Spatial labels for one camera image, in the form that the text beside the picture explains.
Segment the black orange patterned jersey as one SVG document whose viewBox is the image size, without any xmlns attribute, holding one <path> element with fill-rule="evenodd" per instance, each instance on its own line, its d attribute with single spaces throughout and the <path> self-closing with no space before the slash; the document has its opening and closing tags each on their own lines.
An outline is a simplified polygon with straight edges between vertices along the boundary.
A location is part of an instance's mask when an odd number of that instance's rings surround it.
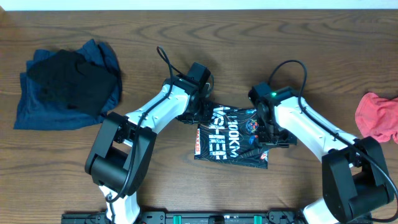
<svg viewBox="0 0 398 224">
<path fill-rule="evenodd" d="M 210 122 L 198 125 L 195 160 L 267 169 L 268 152 L 254 108 L 214 104 Z"/>
</svg>

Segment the red t-shirt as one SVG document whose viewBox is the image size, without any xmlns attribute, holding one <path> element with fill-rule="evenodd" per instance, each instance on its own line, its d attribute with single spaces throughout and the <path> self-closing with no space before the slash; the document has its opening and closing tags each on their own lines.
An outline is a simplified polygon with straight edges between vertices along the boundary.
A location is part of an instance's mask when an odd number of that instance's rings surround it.
<svg viewBox="0 0 398 224">
<path fill-rule="evenodd" d="M 397 143 L 397 98 L 381 98 L 366 93 L 356 109 L 355 122 L 362 136 L 371 136 L 378 142 L 391 139 Z"/>
</svg>

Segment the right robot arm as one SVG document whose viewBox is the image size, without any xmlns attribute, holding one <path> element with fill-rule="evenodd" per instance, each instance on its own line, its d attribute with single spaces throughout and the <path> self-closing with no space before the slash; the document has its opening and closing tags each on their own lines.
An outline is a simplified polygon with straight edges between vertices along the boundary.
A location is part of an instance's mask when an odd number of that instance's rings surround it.
<svg viewBox="0 0 398 224">
<path fill-rule="evenodd" d="M 301 141 L 322 164 L 322 198 L 302 209 L 305 223 L 372 223 L 373 210 L 397 198 L 381 145 L 331 124 L 290 87 L 260 83 L 248 93 L 259 116 L 259 143 L 287 147 Z"/>
</svg>

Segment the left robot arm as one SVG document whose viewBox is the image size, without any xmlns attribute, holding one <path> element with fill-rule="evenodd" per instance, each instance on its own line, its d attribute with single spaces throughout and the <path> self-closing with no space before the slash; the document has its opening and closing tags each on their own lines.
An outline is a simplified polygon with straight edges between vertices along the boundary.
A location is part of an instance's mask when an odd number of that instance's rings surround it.
<svg viewBox="0 0 398 224">
<path fill-rule="evenodd" d="M 107 115 L 85 163 L 106 200 L 107 223 L 134 223 L 141 209 L 137 190 L 151 160 L 157 135 L 173 119 L 187 124 L 209 121 L 206 99 L 213 76 L 177 75 L 165 80 L 158 95 L 139 109 Z"/>
</svg>

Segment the folded black garment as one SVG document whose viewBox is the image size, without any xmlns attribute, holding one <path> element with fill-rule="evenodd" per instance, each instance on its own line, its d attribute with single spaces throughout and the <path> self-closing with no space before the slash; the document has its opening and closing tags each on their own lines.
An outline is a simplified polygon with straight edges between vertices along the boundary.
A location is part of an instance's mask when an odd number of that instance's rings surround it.
<svg viewBox="0 0 398 224">
<path fill-rule="evenodd" d="M 27 76 L 41 85 L 42 98 L 90 116 L 101 114 L 118 84 L 117 76 L 66 50 L 35 63 Z"/>
</svg>

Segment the folded navy blue garment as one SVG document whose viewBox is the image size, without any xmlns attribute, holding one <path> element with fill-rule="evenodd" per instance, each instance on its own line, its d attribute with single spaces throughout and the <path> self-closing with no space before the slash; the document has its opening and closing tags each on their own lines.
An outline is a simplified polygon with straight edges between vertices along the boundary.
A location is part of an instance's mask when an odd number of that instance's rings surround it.
<svg viewBox="0 0 398 224">
<path fill-rule="evenodd" d="M 27 61 L 27 70 L 20 75 L 21 99 L 17 107 L 14 129 L 33 130 L 73 130 L 102 123 L 108 111 L 115 109 L 121 100 L 122 81 L 118 59 L 112 48 L 104 42 L 89 40 L 76 52 L 85 60 L 96 66 L 107 69 L 117 76 L 118 84 L 103 107 L 101 114 L 90 116 L 75 109 L 69 109 L 60 102 L 46 101 L 42 98 L 42 87 L 27 76 L 27 71 L 35 63 L 45 60 L 57 52 L 39 49 L 34 52 L 32 60 Z"/>
</svg>

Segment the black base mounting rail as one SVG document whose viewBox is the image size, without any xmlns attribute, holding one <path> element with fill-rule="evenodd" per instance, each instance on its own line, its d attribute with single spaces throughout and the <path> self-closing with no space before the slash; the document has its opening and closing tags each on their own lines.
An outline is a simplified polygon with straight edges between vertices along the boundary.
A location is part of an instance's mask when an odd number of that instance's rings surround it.
<svg viewBox="0 0 398 224">
<path fill-rule="evenodd" d="M 62 224 L 116 223 L 99 213 L 66 213 Z M 167 213 L 152 211 L 141 213 L 134 224 L 306 224 L 303 215 L 292 210 L 271 210 L 266 213 Z"/>
</svg>

